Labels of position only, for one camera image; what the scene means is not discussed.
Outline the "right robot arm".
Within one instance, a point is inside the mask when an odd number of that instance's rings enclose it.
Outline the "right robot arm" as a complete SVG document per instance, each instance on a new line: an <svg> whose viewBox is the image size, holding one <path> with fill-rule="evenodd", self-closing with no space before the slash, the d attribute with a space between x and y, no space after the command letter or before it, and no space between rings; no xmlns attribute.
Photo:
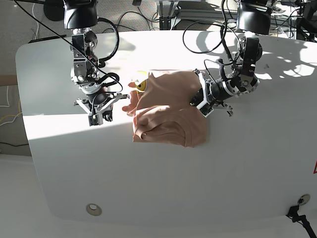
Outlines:
<svg viewBox="0 0 317 238"><path fill-rule="evenodd" d="M65 0L64 27L72 30L70 49L73 54L71 80L85 94L84 99L77 99L75 105L80 106L88 115L91 126L102 125L104 121L113 120L113 105L120 99L129 96L121 91L111 91L110 87L119 85L116 73L105 73L102 68L111 59L119 47L119 33L116 25L108 19L100 18L96 0ZM98 44L92 27L99 22L111 26L115 34L113 51L104 58L98 58L94 50Z"/></svg>

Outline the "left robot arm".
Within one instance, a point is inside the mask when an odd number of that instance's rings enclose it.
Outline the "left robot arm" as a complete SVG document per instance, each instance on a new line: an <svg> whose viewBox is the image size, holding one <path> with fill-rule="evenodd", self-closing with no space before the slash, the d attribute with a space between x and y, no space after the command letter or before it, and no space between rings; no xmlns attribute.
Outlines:
<svg viewBox="0 0 317 238"><path fill-rule="evenodd" d="M263 48L258 35L268 35L270 30L272 0L240 0L238 2L236 27L245 35L237 39L238 51L232 55L225 41L230 29L228 22L214 24L220 26L220 42L228 63L222 59L214 61L219 66L219 79L215 80L209 70L195 73L199 78L200 89L192 98L191 106L197 108L204 117L215 109L224 109L233 115L232 107L225 101L231 97L250 94L256 90L259 80L255 75L256 62L262 57Z"/></svg>

